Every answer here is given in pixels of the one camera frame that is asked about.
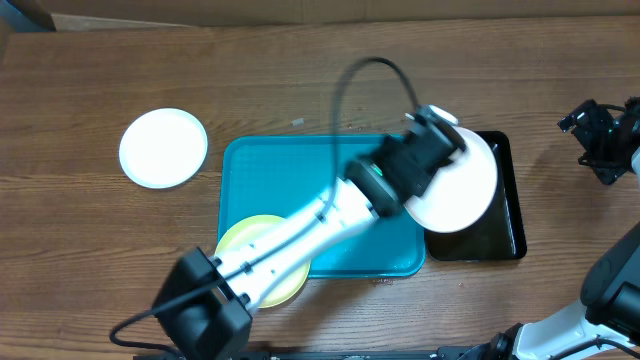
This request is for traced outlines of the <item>white plate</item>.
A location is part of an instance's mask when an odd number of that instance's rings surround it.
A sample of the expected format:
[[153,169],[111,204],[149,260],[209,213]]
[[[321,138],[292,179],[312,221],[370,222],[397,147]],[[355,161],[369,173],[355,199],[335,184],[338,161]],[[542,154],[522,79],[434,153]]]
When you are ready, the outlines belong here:
[[123,172],[134,183],[168,189],[195,175],[207,151],[206,130],[194,115],[160,108],[130,124],[121,138],[118,156]]
[[466,150],[440,168],[421,197],[405,203],[409,215],[423,228],[454,233],[480,219],[497,188],[497,163],[489,145],[475,132],[454,126]]

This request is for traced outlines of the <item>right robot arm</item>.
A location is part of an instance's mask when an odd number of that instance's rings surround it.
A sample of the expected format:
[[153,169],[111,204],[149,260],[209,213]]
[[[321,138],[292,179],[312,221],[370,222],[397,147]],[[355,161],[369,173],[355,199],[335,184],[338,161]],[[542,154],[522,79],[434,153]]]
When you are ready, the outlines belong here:
[[[639,98],[624,105],[587,100],[558,122],[584,148],[578,163],[611,185],[622,175],[639,174]],[[639,352],[639,227],[634,226],[589,270],[580,299],[550,317],[516,324],[458,360],[584,359],[619,349],[637,359]]]

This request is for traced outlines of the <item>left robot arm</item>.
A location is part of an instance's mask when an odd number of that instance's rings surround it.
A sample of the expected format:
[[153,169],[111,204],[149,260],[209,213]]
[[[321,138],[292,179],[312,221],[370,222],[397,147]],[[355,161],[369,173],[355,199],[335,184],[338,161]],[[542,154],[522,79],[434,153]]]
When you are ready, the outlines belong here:
[[437,171],[466,150],[457,119],[429,105],[402,138],[387,136],[348,162],[343,176],[298,212],[234,250],[196,248],[177,260],[153,308],[184,359],[226,359],[242,350],[255,312],[279,283],[338,242],[422,196]]

